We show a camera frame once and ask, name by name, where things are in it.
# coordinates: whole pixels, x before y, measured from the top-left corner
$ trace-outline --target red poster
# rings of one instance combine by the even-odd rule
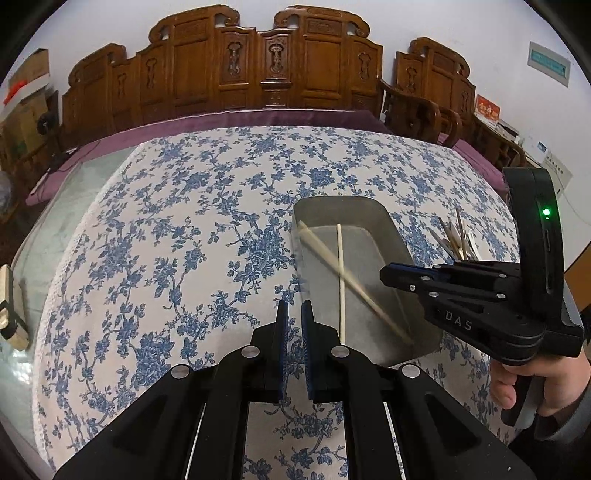
[[[476,95],[476,111],[486,119],[498,122],[499,115],[501,114],[501,107],[480,95]]]

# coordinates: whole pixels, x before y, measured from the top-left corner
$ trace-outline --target blue floral tablecloth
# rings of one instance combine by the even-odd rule
[[[516,261],[514,224],[455,152],[331,128],[229,128],[140,145],[91,205],[62,259],[35,353],[39,451],[59,468],[177,363],[214,364],[290,303],[287,397],[251,405],[245,478],[347,477],[340,404],[307,399],[293,204],[381,202],[418,265],[450,262],[427,232],[459,205],[485,259]],[[419,359],[501,439],[488,358],[445,335]]]

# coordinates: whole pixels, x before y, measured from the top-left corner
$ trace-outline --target screw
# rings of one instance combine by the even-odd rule
[[[191,369],[187,365],[175,365],[170,371],[173,378],[177,379],[185,378],[189,373],[191,373]]]
[[[244,358],[255,358],[258,356],[259,353],[261,353],[261,351],[254,345],[247,345],[242,349],[241,352]]]
[[[421,374],[421,369],[413,364],[404,365],[402,374],[408,378],[417,378]]]
[[[349,349],[345,347],[345,345],[337,345],[332,347],[330,353],[332,353],[332,356],[335,356],[336,358],[345,358],[350,354]]]

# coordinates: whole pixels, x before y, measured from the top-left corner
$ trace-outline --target human hand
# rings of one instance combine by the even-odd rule
[[[577,401],[587,388],[591,377],[591,365],[583,349],[577,358],[540,355],[520,367],[503,365],[491,359],[491,397],[497,405],[508,410],[517,401],[515,382],[517,376],[544,377],[544,400],[538,408],[542,417],[570,416]]]

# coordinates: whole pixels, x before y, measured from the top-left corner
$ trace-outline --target purple seat pad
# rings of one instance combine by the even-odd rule
[[[27,205],[50,200],[57,193],[68,172],[74,165],[102,157],[124,148],[139,145],[157,137],[167,137],[189,132],[202,132],[215,128],[272,127],[276,125],[298,127],[334,127],[368,132],[391,133],[368,110],[338,111],[312,109],[247,110],[206,113],[167,120],[136,127],[84,145],[61,167],[61,171],[47,177],[43,187],[27,197]]]
[[[440,134],[439,143],[442,144],[446,138],[446,134]],[[458,140],[453,146],[453,150],[466,160],[499,195],[502,196],[509,191],[503,174],[468,142]]]

